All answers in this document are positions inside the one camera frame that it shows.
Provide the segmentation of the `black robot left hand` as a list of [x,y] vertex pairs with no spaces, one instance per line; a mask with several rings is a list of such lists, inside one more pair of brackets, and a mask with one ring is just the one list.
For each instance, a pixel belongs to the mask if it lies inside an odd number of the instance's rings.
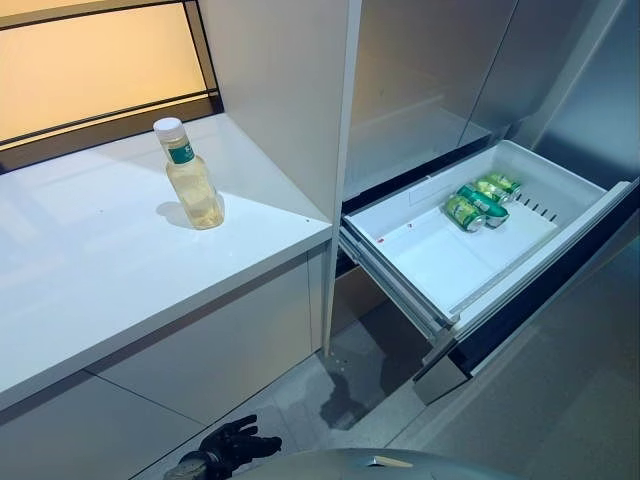
[[258,435],[256,414],[225,423],[199,445],[199,450],[208,457],[205,478],[228,479],[242,465],[279,452],[282,444],[279,436]]

